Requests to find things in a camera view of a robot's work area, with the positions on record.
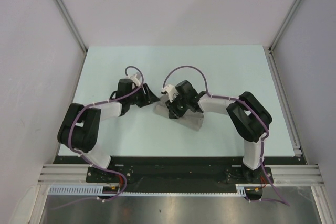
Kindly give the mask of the grey cloth napkin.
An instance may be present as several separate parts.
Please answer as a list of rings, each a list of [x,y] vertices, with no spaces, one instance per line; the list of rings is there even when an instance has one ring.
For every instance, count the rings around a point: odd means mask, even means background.
[[[167,95],[163,95],[160,97],[159,102],[156,104],[154,108],[154,113],[162,116],[164,118],[169,119],[170,121],[174,121],[178,124],[181,124],[189,129],[194,131],[199,131],[203,125],[204,115],[200,112],[192,112],[191,110],[187,110],[186,113],[179,119],[170,119],[169,118],[169,110],[166,106],[166,101],[169,101]]]

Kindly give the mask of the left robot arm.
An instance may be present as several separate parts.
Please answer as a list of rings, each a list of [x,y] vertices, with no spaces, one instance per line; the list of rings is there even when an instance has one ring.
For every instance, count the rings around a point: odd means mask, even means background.
[[[109,165],[110,155],[97,143],[100,122],[125,115],[132,105],[142,108],[159,100],[148,85],[137,78],[120,79],[109,100],[88,108],[72,103],[58,131],[57,140],[84,157],[90,165],[98,166],[98,176],[103,181],[110,182],[115,178],[116,169]]]

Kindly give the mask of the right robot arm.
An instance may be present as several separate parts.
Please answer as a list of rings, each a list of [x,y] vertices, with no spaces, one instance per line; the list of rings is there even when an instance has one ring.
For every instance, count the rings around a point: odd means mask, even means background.
[[[264,161],[264,139],[269,135],[272,122],[270,113],[250,92],[239,97],[225,97],[198,93],[187,80],[177,85],[168,84],[162,88],[163,102],[169,119],[178,120],[199,130],[204,113],[217,113],[230,117],[237,133],[244,139],[243,179],[254,183],[261,177],[260,166]]]

